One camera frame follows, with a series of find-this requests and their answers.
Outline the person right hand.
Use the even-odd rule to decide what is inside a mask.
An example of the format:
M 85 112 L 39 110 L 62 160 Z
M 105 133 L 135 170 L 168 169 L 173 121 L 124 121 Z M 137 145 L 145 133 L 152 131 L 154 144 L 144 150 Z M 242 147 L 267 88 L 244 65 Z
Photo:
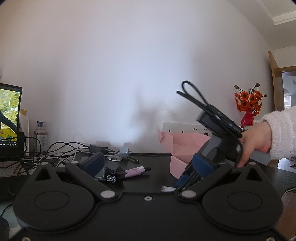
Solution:
M 267 152 L 271 148 L 271 128 L 267 121 L 260 123 L 242 133 L 240 141 L 243 143 L 243 152 L 238 168 L 243 167 L 255 150 Z

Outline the white fleece sleeve forearm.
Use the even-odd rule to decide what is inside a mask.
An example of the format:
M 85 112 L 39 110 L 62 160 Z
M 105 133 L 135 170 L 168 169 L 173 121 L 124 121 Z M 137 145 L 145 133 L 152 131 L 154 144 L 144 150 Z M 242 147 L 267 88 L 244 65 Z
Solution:
M 295 106 L 263 116 L 262 121 L 266 121 L 271 129 L 269 153 L 272 159 L 295 157 L 295 118 Z

